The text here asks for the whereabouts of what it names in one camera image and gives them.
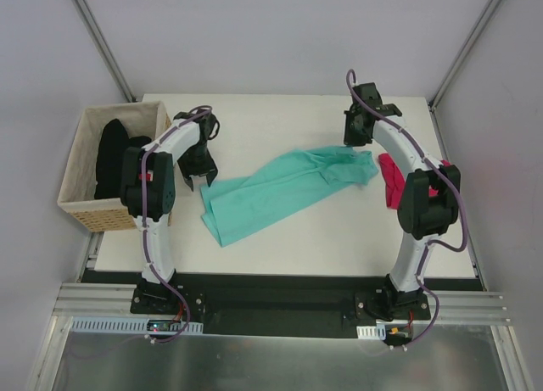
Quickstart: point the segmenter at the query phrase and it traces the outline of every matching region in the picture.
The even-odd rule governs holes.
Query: laundry basket
[[[145,135],[153,140],[171,124],[162,102],[105,105],[88,107],[83,111],[58,204],[91,232],[135,227],[119,198],[94,199],[98,145],[102,130],[115,118],[126,128],[129,137]]]

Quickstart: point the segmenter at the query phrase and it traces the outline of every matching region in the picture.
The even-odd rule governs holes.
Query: gray wall
[[[543,0],[506,0],[438,107],[476,252],[543,389]]]
[[[487,0],[88,0],[145,92],[432,97]]]
[[[0,0],[0,382],[24,389],[86,232],[56,197],[88,104],[121,102],[71,0]]]

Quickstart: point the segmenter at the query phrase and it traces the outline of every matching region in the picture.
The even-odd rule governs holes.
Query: gray floor
[[[488,327],[435,327],[407,352],[379,341],[186,336],[120,344],[127,338],[71,333],[54,389],[507,390]]]

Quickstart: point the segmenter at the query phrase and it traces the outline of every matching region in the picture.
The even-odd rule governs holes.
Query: turquoise towel
[[[203,185],[202,219],[225,247],[353,183],[366,185],[377,173],[371,152],[349,147],[295,149],[252,176]]]

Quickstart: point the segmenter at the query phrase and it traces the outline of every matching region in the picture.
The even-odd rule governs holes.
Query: white vent strip
[[[385,340],[387,336],[384,325],[357,326],[356,334],[360,340]]]
[[[147,330],[148,319],[114,318],[114,317],[76,317],[71,331],[80,333],[108,333],[108,334],[157,334]],[[171,332],[160,332],[161,335],[175,334],[183,322],[171,325]],[[183,335],[202,334],[202,323],[190,322]]]

